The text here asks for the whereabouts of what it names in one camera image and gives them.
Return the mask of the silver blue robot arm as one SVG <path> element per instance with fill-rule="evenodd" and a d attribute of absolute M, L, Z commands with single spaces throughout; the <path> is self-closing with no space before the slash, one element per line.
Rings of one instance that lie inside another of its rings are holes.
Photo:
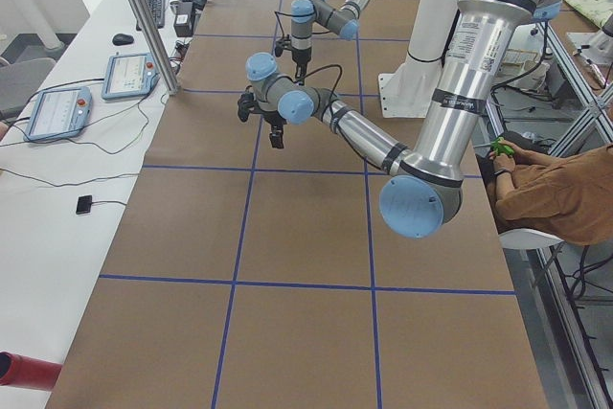
<path fill-rule="evenodd" d="M 345 0 L 335 7 L 328 0 L 295 0 L 291 4 L 289 35 L 276 45 L 277 56 L 283 50 L 291 52 L 296 76 L 306 75 L 312 57 L 313 26 L 344 40 L 352 40 L 359 30 L 359 19 L 371 0 Z"/>
<path fill-rule="evenodd" d="M 344 104 L 332 90 L 307 86 L 304 66 L 295 77 L 282 74 L 268 53 L 247 59 L 249 87 L 238 100 L 238 117 L 246 121 L 252 114 L 262 115 L 270 124 L 274 148 L 283 144 L 285 125 L 310 118 L 325 123 L 359 157 L 389 175 L 379 197 L 386 224 L 407 238 L 428 237 L 461 207 L 460 163 L 513 33 L 521 25 L 553 18 L 560 2 L 458 0 L 459 21 L 413 148 Z"/>

